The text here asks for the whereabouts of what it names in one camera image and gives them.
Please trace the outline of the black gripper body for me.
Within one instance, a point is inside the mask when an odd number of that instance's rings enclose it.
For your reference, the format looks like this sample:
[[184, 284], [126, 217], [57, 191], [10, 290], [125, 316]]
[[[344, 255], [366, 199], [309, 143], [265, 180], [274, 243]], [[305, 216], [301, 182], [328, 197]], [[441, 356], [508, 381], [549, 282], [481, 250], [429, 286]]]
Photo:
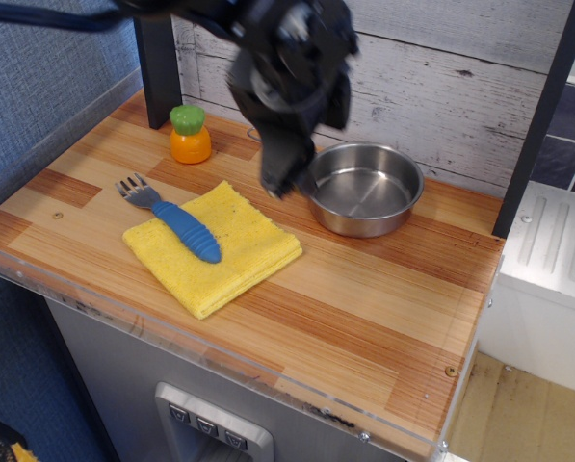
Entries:
[[341, 64], [327, 86], [286, 102], [259, 72], [251, 53], [242, 50], [229, 70], [227, 83], [240, 112], [257, 130], [262, 143], [260, 183], [265, 166], [281, 171], [283, 179], [312, 161], [312, 134], [320, 125], [343, 130], [351, 108], [349, 68]]

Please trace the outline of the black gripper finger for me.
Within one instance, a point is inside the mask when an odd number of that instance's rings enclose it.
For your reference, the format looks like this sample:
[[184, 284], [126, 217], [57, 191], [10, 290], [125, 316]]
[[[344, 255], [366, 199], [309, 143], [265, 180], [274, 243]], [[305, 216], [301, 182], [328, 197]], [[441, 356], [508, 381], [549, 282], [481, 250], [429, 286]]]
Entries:
[[304, 196], [312, 196], [318, 185], [312, 175], [312, 165], [296, 168], [288, 173], [283, 179], [279, 178], [281, 171], [277, 168], [265, 166], [265, 191], [273, 198], [281, 199], [290, 193], [300, 193]]

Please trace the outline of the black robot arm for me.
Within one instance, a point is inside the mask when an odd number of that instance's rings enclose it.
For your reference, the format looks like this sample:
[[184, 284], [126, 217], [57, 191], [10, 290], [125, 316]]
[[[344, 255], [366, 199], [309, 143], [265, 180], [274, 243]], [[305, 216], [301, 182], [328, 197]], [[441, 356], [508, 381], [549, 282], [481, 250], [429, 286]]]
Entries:
[[129, 15], [174, 15], [239, 53], [227, 84], [262, 143], [260, 182], [267, 193], [289, 193], [314, 154], [320, 125], [342, 130], [351, 106], [347, 60], [358, 52], [343, 1], [120, 1]]

